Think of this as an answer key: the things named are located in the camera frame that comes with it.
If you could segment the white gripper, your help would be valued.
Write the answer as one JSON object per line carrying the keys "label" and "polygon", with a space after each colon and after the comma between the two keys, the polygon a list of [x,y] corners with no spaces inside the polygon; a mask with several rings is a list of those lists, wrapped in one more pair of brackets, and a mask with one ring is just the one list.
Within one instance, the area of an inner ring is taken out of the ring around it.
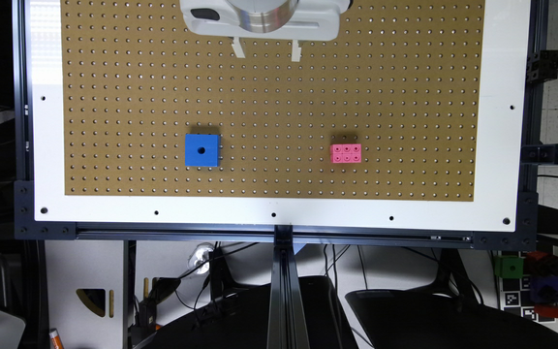
{"label": "white gripper", "polygon": [[240,38],[292,40],[291,61],[299,62],[299,41],[337,37],[349,0],[181,0],[186,26],[199,35],[232,38],[236,58],[245,58]]}

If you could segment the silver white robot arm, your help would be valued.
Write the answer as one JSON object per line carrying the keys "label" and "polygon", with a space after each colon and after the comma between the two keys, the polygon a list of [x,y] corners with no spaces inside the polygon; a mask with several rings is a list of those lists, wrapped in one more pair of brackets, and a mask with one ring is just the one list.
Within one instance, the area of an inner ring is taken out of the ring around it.
{"label": "silver white robot arm", "polygon": [[236,57],[246,56],[244,38],[290,40],[291,59],[301,57],[300,43],[337,37],[340,16],[351,0],[181,0],[187,28],[195,34],[232,38]]}

